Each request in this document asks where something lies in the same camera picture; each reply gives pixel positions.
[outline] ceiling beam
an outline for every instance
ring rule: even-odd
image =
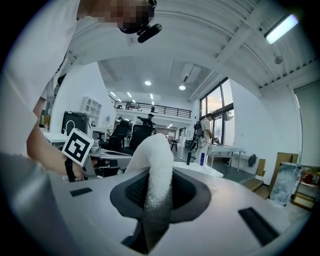
[[[297,69],[296,71],[262,87],[260,89],[260,92],[261,94],[266,94],[270,91],[273,91],[273,90],[282,88],[288,84],[294,83],[295,80],[299,79],[302,76],[306,76],[311,73],[318,73],[319,64],[320,64],[319,61],[316,60],[300,69]]]
[[[234,36],[230,39],[227,45],[223,48],[216,60],[220,63],[226,62],[233,53],[244,43],[244,41],[256,30],[265,20],[270,1],[261,0],[250,13],[248,18],[239,27]]]
[[[240,26],[234,36],[222,49],[220,54],[217,56],[216,60],[218,63],[226,62],[239,47],[245,42],[245,40],[254,32],[255,29],[259,27],[261,22],[264,21],[266,14],[268,13],[269,1],[261,0],[257,6],[250,13],[245,22]],[[202,84],[198,86],[196,91],[188,99],[188,101],[194,100],[196,97],[202,96],[203,92],[207,91],[208,88],[213,88],[222,79],[223,75],[218,75],[214,71],[209,74],[209,76],[203,81]]]

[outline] hand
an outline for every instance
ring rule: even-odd
[[[73,174],[74,176],[78,179],[78,181],[82,181],[85,177],[84,171],[82,170],[82,167],[73,162],[72,163],[72,170],[73,170]]]

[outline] railing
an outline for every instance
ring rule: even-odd
[[[182,117],[182,118],[190,118],[191,111],[175,108],[175,107],[169,107],[169,106],[160,106],[160,105],[151,105],[151,104],[145,104],[145,103],[132,103],[127,101],[115,101],[112,97],[111,102],[114,101],[114,107],[116,109],[120,110],[135,110],[135,111],[142,111],[142,112],[148,112],[148,113],[154,113],[156,114],[164,114],[164,115],[170,115],[170,116],[176,116],[176,117]]]

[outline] ceiling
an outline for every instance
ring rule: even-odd
[[[64,73],[71,63],[101,61],[105,84],[116,92],[152,91],[192,101],[229,77],[262,97],[320,79],[317,56],[299,24],[272,45],[264,38],[287,14],[271,0],[161,0],[151,25],[160,23],[163,30],[142,44],[136,35],[86,17],[77,24]],[[275,64],[276,57],[283,62]],[[180,91],[185,63],[202,68]],[[152,87],[144,80],[152,80]]]
[[[136,102],[149,104],[150,94],[158,96],[158,102],[160,96],[188,99],[211,73],[210,69],[200,66],[196,78],[184,82],[182,73],[186,62],[168,56],[111,58],[99,61],[98,65],[108,91],[124,92],[121,94],[122,101],[130,100],[127,95],[130,92],[136,94]],[[145,85],[145,81],[150,81],[151,85]],[[179,89],[181,85],[185,86],[185,90]]]

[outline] white wall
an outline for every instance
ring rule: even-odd
[[[295,96],[286,86],[258,99],[233,80],[230,84],[235,116],[234,145],[244,148],[247,155],[266,159],[263,181],[269,185],[277,153],[301,151],[301,120]]]
[[[54,101],[50,132],[60,133],[65,111],[79,112],[86,96],[102,105],[97,127],[102,126],[106,116],[110,116],[110,124],[115,122],[116,110],[110,101],[98,64],[94,62],[74,66],[65,76]]]
[[[157,105],[182,109],[182,110],[192,110],[193,105],[187,102],[185,98],[171,97],[171,96],[161,96],[160,102]]]
[[[302,120],[301,164],[320,167],[320,82],[296,92]]]

